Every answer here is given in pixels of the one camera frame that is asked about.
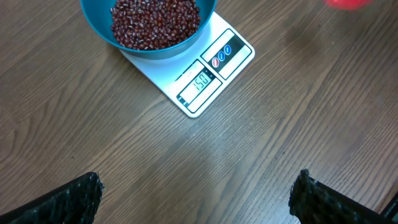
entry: black woven material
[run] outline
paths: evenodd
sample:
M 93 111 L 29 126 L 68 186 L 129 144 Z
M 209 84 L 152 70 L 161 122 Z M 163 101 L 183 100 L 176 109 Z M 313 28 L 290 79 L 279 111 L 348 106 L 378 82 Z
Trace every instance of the black woven material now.
M 289 200 L 290 214 L 302 224 L 392 224 L 382 215 L 360 205 L 309 176 L 302 170 Z
M 98 175 L 89 172 L 20 208 L 1 215 L 0 223 L 93 223 L 103 189 Z

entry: teal bowl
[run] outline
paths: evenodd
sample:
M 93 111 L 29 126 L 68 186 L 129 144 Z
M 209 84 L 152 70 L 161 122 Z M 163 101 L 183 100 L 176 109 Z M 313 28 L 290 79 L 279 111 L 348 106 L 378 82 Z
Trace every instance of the teal bowl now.
M 216 7 L 217 0 L 197 0 L 200 7 L 201 22 L 198 31 L 183 42 L 160 50 L 133 50 L 120 45 L 113 37 L 111 31 L 112 15 L 111 8 L 116 4 L 116 0 L 80 0 L 83 13 L 95 32 L 111 45 L 119 48 L 127 54 L 151 60 L 165 59 L 184 52 L 197 41 L 203 28 L 210 20 Z

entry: red bean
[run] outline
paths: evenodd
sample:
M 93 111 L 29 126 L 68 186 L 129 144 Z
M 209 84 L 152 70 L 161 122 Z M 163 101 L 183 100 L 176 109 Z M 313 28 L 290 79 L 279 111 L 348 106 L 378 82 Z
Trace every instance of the red bean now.
M 117 0 L 111 30 L 120 45 L 159 50 L 192 36 L 201 21 L 195 0 Z

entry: kitchen scale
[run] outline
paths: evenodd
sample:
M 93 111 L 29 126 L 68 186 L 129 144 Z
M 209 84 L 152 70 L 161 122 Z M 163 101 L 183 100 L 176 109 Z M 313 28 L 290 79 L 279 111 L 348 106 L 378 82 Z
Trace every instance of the kitchen scale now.
M 122 52 L 185 114 L 196 118 L 254 58 L 254 48 L 217 13 L 198 40 L 172 58 L 149 60 Z

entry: wooden table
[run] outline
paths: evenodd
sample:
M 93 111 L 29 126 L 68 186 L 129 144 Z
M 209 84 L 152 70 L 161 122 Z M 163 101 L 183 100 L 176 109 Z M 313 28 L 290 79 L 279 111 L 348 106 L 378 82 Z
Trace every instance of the wooden table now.
M 398 190 L 398 2 L 220 0 L 254 61 L 187 118 L 79 1 L 0 2 L 0 213 L 88 171 L 96 223 L 297 223 L 299 170 L 378 212 Z

